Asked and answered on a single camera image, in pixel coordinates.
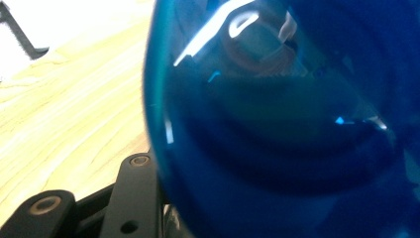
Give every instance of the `bolt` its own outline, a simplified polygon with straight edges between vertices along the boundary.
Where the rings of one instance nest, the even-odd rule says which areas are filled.
[[[130,160],[130,165],[132,165],[133,167],[141,167],[146,165],[150,160],[151,158],[149,158],[148,156],[137,156]]]
[[[59,196],[44,197],[35,202],[29,209],[29,212],[33,215],[44,215],[56,209],[60,203],[61,198]]]

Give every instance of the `white surface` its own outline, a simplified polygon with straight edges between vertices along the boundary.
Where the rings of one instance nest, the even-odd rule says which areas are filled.
[[[0,24],[0,80],[10,78],[30,62],[7,24]]]
[[[56,48],[136,1],[3,0],[34,48]]]
[[[19,27],[38,52],[50,47],[49,0],[3,0]]]

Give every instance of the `blue bottle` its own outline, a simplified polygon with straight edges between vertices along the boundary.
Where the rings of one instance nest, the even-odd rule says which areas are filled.
[[[196,237],[420,237],[419,11],[157,0],[146,118]]]

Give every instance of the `black metal part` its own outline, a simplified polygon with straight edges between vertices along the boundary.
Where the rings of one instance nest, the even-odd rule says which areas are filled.
[[[163,205],[152,153],[130,156],[115,184],[77,202],[50,190],[26,200],[0,230],[0,238],[119,238],[162,236]]]
[[[50,190],[22,203],[0,230],[1,238],[73,237],[77,225],[71,192]]]
[[[77,212],[80,221],[74,237],[99,237],[113,188],[114,184],[111,184],[77,201]]]
[[[121,165],[100,237],[161,237],[162,207],[154,156],[135,154]]]

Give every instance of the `wooden surface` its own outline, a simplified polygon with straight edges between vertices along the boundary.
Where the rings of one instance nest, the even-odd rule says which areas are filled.
[[[142,66],[154,3],[137,0],[0,83],[0,225],[27,198],[80,199],[149,142]]]

